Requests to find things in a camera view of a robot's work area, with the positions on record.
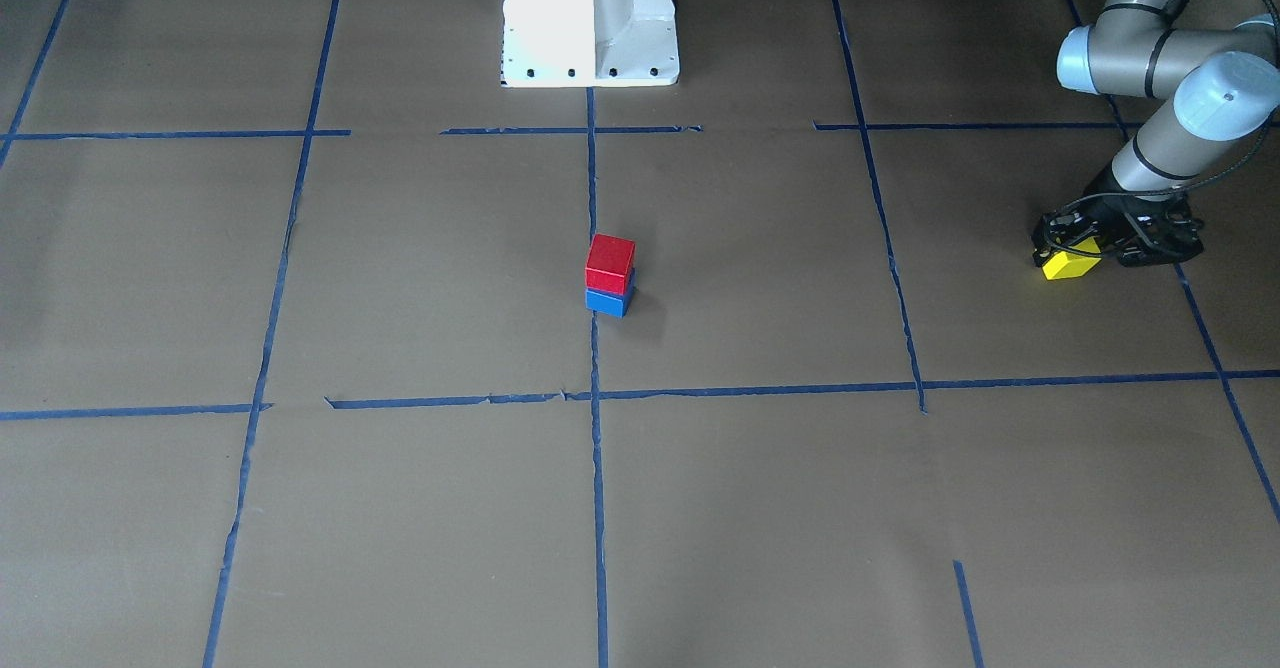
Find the cable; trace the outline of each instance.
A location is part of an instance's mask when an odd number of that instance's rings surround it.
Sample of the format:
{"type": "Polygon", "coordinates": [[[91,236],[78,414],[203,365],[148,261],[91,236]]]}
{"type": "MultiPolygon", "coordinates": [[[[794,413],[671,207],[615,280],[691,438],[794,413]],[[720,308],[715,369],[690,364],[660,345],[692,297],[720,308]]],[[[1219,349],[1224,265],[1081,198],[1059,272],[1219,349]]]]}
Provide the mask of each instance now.
{"type": "MultiPolygon", "coordinates": [[[[1161,8],[1161,12],[1169,12],[1169,8],[1175,1],[1178,0],[1166,1],[1165,8],[1161,8]]],[[[1275,1],[1271,0],[1261,0],[1261,1],[1262,6],[1266,6],[1267,9],[1267,15],[1271,17],[1272,50],[1275,52],[1272,63],[1275,67],[1280,67],[1280,12],[1277,12],[1275,1]]],[[[1262,129],[1258,131],[1257,139],[1253,141],[1253,145],[1249,147],[1248,152],[1244,152],[1244,156],[1242,156],[1239,161],[1235,161],[1231,166],[1222,168],[1222,170],[1217,173],[1217,175],[1207,177],[1207,179],[1193,182],[1193,184],[1174,186],[1174,188],[1166,188],[1166,189],[1125,189],[1125,191],[1112,189],[1112,191],[1102,191],[1102,193],[1083,195],[1083,197],[1071,200],[1070,203],[1065,203],[1062,207],[1057,209],[1057,211],[1052,211],[1050,216],[1061,218],[1062,214],[1074,211],[1075,207],[1079,207],[1083,203],[1088,203],[1089,200],[1107,198],[1107,197],[1116,197],[1116,198],[1171,197],[1171,195],[1188,195],[1192,193],[1193,189],[1202,189],[1204,188],[1204,186],[1215,184],[1215,182],[1225,179],[1225,177],[1231,175],[1231,173],[1240,170],[1240,168],[1243,168],[1245,163],[1252,161],[1253,156],[1257,156],[1257,154],[1262,150],[1262,143],[1265,143],[1265,141],[1267,139],[1267,134],[1270,134],[1271,132],[1271,122],[1275,120],[1275,116],[1276,113],[1271,111],[1271,115],[1267,116],[1266,122],[1263,122],[1262,129]]],[[[1052,223],[1052,220],[1042,223],[1043,227],[1041,229],[1041,234],[1042,238],[1044,239],[1044,243],[1051,244],[1053,250],[1061,250],[1064,253],[1083,255],[1083,257],[1085,258],[1111,258],[1112,255],[1119,253],[1119,250],[1107,250],[1107,252],[1092,253],[1089,252],[1089,250],[1071,248],[1069,247],[1069,244],[1060,244],[1059,241],[1052,239],[1052,235],[1048,232],[1050,223],[1052,223]]]]}

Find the red block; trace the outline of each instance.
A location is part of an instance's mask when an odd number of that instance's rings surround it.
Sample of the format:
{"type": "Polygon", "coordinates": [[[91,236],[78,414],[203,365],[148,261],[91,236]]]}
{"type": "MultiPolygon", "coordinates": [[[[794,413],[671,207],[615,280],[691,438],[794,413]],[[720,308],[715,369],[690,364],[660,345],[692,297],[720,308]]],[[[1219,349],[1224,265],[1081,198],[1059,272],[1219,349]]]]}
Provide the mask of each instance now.
{"type": "Polygon", "coordinates": [[[586,253],[586,288],[626,296],[627,275],[635,262],[635,241],[595,234],[586,253]]]}

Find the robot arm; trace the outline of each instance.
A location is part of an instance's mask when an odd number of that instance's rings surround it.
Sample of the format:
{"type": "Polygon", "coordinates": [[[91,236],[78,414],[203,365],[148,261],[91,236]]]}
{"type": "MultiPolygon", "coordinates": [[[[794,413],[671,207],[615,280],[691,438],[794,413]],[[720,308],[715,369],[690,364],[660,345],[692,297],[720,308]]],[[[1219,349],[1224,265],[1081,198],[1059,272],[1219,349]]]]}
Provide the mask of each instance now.
{"type": "Polygon", "coordinates": [[[1169,100],[1082,198],[1043,215],[1032,238],[1048,279],[1107,257],[1148,266],[1202,252],[1188,191],[1216,180],[1196,182],[1280,104],[1280,35],[1263,1],[1268,13],[1235,29],[1171,29],[1185,0],[1107,0],[1097,26],[1071,31],[1059,54],[1065,88],[1169,100]]]}

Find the stacked blocks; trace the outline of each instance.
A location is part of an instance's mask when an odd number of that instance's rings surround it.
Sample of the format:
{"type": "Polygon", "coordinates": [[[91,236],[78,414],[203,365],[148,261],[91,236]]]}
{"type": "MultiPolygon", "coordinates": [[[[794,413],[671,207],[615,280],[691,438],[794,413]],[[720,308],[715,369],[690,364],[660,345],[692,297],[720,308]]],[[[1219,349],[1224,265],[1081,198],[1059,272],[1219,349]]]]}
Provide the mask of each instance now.
{"type": "Polygon", "coordinates": [[[635,293],[635,241],[595,234],[586,253],[586,307],[622,317],[635,293]]]}

